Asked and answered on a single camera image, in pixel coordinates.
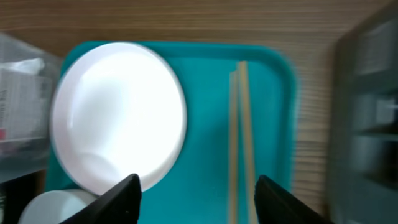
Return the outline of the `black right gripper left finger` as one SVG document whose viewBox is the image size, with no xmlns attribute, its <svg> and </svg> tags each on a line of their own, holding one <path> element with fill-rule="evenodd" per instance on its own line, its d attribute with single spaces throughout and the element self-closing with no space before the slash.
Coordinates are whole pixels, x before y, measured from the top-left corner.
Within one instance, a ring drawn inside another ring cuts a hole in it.
<svg viewBox="0 0 398 224">
<path fill-rule="evenodd" d="M 60 224 L 137 224 L 141 198 L 140 178 L 131 174 Z"/>
</svg>

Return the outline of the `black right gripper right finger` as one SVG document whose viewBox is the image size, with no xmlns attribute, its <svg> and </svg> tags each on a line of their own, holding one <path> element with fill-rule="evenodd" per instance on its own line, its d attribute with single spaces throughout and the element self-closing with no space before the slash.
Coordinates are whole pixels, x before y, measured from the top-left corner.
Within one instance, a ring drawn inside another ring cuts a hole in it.
<svg viewBox="0 0 398 224">
<path fill-rule="evenodd" d="M 254 204 L 260 224 L 331 223 L 266 175 L 256 182 Z"/>
</svg>

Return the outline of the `white napkin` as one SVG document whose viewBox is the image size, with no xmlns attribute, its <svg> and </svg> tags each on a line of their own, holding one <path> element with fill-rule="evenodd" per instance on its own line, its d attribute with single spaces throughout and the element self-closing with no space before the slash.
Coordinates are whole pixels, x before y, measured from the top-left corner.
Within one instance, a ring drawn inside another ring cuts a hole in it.
<svg viewBox="0 0 398 224">
<path fill-rule="evenodd" d="M 38 75 L 44 67 L 44 61 L 41 58 L 1 63 L 1 69 L 24 73 L 27 75 Z"/>
</svg>

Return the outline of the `grey bowl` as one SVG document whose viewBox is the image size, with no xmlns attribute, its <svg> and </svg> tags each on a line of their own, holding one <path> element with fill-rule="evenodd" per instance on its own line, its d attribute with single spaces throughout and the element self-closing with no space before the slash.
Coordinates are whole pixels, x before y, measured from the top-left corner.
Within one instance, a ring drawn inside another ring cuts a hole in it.
<svg viewBox="0 0 398 224">
<path fill-rule="evenodd" d="M 61 223 L 94 202 L 97 196 L 82 190 L 53 190 L 31 200 L 22 212 L 18 224 Z"/>
</svg>

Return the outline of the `red wrapper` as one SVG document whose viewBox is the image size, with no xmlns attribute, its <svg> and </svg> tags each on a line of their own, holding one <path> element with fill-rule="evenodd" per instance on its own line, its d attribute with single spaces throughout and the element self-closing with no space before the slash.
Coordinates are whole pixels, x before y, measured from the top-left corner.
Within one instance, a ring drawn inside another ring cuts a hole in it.
<svg viewBox="0 0 398 224">
<path fill-rule="evenodd" d="M 6 130 L 5 129 L 0 129 L 0 140 L 6 140 Z"/>
</svg>

